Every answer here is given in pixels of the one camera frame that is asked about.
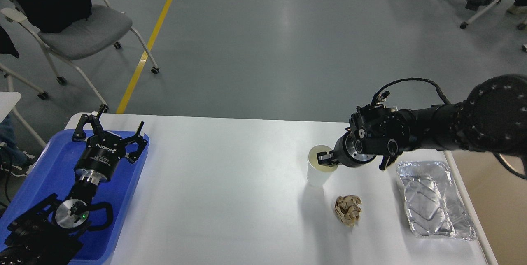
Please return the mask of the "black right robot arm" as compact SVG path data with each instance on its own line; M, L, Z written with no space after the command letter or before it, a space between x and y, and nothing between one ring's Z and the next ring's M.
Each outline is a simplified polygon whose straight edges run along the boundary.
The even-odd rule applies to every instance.
M419 81L435 87L442 104L427 109L393 109L384 105L388 84L371 101L357 106L345 133L333 149L315 152L315 164L359 167L382 157L380 170L392 165L403 152L416 149L489 152L510 173L526 179L506 162L514 156L526 165L527 79L508 74L477 85L463 102L451 103L442 89L429 79Z

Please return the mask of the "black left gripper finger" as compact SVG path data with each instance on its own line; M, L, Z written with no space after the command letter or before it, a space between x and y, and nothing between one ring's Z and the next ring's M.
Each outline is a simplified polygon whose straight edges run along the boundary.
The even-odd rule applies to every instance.
M141 121L136 132L132 136L128 136L124 139L120 139L120 149L124 151L124 154L122 154L122 157L125 158L130 163L135 163L142 155L143 151L146 149L146 146L148 144L148 141L144 138L143 135L141 135L141 130L144 126L145 122ZM137 149L132 152L128 152L126 150L126 147L136 144Z
M107 104L101 104L98 112L96 112L95 115L81 115L79 122L77 123L77 126L72 134L72 141L80 142L86 140L86 133L84 131L84 126L86 124L90 124L92 126L94 136L105 137L106 133L100 123L100 117L103 115L103 113L106 113L108 111L108 108L109 107Z

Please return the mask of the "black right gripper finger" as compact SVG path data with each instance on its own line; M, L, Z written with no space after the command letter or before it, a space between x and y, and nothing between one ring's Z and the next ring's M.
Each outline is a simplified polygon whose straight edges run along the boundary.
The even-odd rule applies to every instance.
M334 167L337 165L337 160L334 159L332 152L319 152L316 153L318 165L323 165L324 167Z

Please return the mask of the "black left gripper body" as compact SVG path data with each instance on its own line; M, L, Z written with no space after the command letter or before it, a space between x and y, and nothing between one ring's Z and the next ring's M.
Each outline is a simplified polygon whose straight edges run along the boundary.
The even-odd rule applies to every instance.
M86 141L86 147L77 164L74 167L75 176L90 173L98 173L100 181L111 181L117 164L126 154L124 138L113 132L106 132L102 135L92 135Z

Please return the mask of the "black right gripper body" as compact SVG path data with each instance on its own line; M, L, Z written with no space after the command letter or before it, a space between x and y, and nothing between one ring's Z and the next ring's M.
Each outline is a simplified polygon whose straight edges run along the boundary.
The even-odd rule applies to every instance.
M375 155L358 153L354 147L354 138L350 132L341 136L333 149L333 161L350 168L357 168L372 162Z

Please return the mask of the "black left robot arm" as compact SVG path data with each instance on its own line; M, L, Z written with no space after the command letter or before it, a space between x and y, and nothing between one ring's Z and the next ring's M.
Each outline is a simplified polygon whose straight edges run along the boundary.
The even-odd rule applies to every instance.
M1 219L2 265L101 265L117 244L149 138L111 132L106 106L51 138Z

